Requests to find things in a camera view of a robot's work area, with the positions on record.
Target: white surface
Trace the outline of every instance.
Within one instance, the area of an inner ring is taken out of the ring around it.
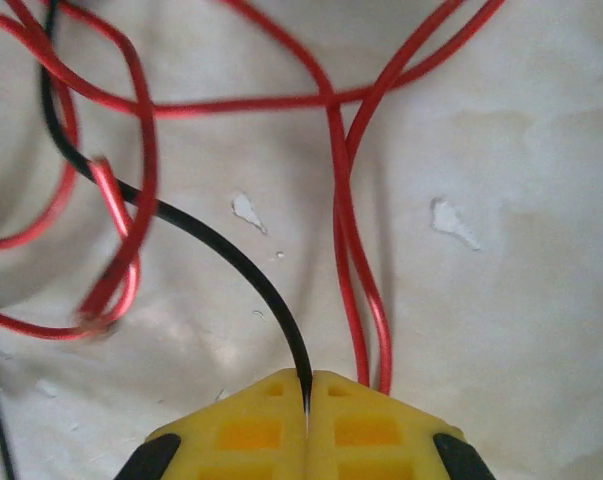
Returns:
[[[212,0],[84,3],[131,37],[157,99],[313,90],[292,58]],[[347,86],[372,80],[437,0],[257,3]],[[109,43],[61,26],[73,68],[130,92]],[[0,33],[0,234],[38,211],[61,165],[35,73]],[[78,103],[84,151],[136,182],[135,121]],[[352,377],[324,114],[162,120],[159,133],[162,198],[266,272],[315,368]],[[383,103],[357,162],[358,218],[392,315],[393,395],[460,426],[500,479],[603,480],[603,0],[510,0],[460,54]],[[233,214],[241,192],[267,235]],[[430,228],[440,196],[481,253]],[[65,324],[116,244],[81,182],[47,235],[0,254],[0,306]],[[155,427],[291,366],[263,302],[206,247],[157,221],[143,260],[133,311],[103,343],[0,331],[0,399],[24,479],[113,478]]]

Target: red wire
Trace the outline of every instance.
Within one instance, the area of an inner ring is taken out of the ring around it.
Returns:
[[[65,85],[70,86],[86,98],[114,110],[134,114],[138,116],[140,120],[144,144],[144,176],[141,194],[139,196],[139,209],[134,221],[129,218],[125,211],[123,201],[118,193],[114,175],[107,165],[107,162],[99,161],[96,164],[97,167],[92,165],[95,177],[99,177],[97,181],[102,194],[106,198],[110,214],[117,224],[117,229],[123,242],[108,269],[106,269],[91,293],[81,304],[78,312],[82,318],[99,318],[101,322],[109,324],[122,315],[126,309],[129,308],[134,299],[136,287],[139,282],[138,250],[147,233],[150,217],[156,208],[157,147],[154,115],[174,118],[201,113],[209,114],[236,112],[241,110],[278,110],[323,106],[326,108],[328,115],[335,172],[335,257],[344,307],[353,339],[357,361],[357,376],[361,383],[366,385],[369,384],[367,348],[350,278],[348,252],[350,253],[356,271],[361,279],[377,327],[380,350],[379,389],[388,393],[392,377],[392,345],[390,329],[383,303],[367,263],[356,225],[352,192],[349,185],[354,157],[365,129],[385,93],[390,89],[399,88],[417,80],[452,56],[491,18],[505,0],[487,0],[475,16],[446,44],[430,57],[401,74],[402,68],[421,47],[425,40],[427,40],[427,38],[463,3],[464,0],[445,1],[406,41],[374,85],[358,87],[341,92],[334,91],[329,78],[311,53],[263,13],[242,0],[219,1],[229,4],[234,10],[260,26],[273,39],[277,40],[290,50],[314,78],[319,87],[318,94],[226,99],[198,103],[153,104],[148,93],[139,58],[129,39],[112,25],[98,18],[91,12],[62,2],[60,6],[69,16],[86,23],[91,28],[108,37],[122,51],[132,75],[138,100],[134,101],[122,98],[92,85],[68,69],[56,57],[43,30],[20,0],[8,0],[8,3],[23,25],[0,14],[0,28],[11,33],[22,44],[30,49],[35,57],[54,77],[56,77],[55,85],[61,95],[61,102],[64,109],[64,115],[67,118],[68,130],[70,130],[72,121],[75,119],[71,99],[68,100],[70,95],[67,89],[64,92],[66,94],[64,97],[63,88],[65,88]],[[340,106],[344,103],[355,101],[362,101],[362,104],[346,138]],[[76,120],[74,121],[74,128],[76,130]],[[73,180],[74,174],[72,173],[72,170],[66,169],[62,181],[57,188],[55,198],[44,210],[39,219],[20,234],[9,237],[8,239],[1,239],[0,249],[23,244],[41,234],[47,226],[58,217],[63,210],[63,207],[67,204]],[[102,314],[101,312],[104,310],[124,276],[125,287],[119,302],[111,312]],[[19,323],[18,321],[7,319],[7,317],[2,317],[0,315],[0,324],[3,324],[8,328],[15,327],[15,324],[11,322]],[[30,327],[35,329],[44,328],[35,326]],[[61,338],[64,335],[63,333],[60,333],[60,331],[64,329],[52,330],[59,332],[59,336],[55,336],[52,332],[42,330],[38,330],[37,332],[32,331],[30,333],[35,336],[43,336],[44,338]]]

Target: black rubber grip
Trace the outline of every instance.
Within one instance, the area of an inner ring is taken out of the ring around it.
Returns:
[[[114,480],[161,480],[181,438],[167,433],[138,447]]]
[[[450,480],[496,480],[472,445],[447,433],[437,433],[433,440]]]

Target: yellow plastic tool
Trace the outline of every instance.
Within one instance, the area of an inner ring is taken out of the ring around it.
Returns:
[[[152,433],[116,480],[491,480],[461,431],[332,372],[294,370]]]

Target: rectangular slot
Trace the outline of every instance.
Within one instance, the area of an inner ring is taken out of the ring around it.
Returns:
[[[201,470],[197,480],[272,480],[272,467],[249,465],[234,467],[207,467]]]
[[[392,417],[384,415],[348,415],[338,417],[334,424],[337,447],[399,445],[401,437]]]
[[[356,460],[339,463],[339,480],[412,480],[407,461]]]
[[[232,420],[219,429],[219,450],[261,450],[281,446],[281,421],[275,418],[244,417]]]

